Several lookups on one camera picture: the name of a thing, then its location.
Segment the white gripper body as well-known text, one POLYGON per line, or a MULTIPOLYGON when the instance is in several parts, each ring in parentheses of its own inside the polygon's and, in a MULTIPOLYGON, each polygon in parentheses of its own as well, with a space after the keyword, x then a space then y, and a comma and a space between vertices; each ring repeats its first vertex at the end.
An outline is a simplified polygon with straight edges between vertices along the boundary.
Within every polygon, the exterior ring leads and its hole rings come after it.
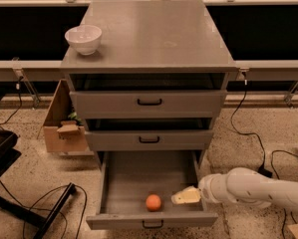
POLYGON ((224 174, 209 174, 198 182, 201 198, 209 203, 222 203, 228 200, 226 176, 224 174))

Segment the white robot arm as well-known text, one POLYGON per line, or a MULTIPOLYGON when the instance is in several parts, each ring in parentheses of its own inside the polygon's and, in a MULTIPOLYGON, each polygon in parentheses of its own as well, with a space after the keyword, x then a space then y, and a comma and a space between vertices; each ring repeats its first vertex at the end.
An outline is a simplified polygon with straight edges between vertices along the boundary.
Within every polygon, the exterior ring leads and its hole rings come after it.
POLYGON ((202 177, 171 197, 173 204, 234 203, 260 208, 271 204, 298 214, 298 182, 268 178, 248 168, 233 168, 225 174, 202 177))

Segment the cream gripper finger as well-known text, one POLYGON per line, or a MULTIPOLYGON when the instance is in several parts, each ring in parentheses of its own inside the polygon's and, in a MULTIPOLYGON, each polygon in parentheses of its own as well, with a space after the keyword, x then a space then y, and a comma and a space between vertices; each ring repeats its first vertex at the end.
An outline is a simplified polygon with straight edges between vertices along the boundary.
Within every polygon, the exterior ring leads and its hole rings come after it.
POLYGON ((173 204, 190 204, 197 203, 201 199, 200 192, 194 186, 185 188, 182 191, 177 192, 171 197, 173 204))

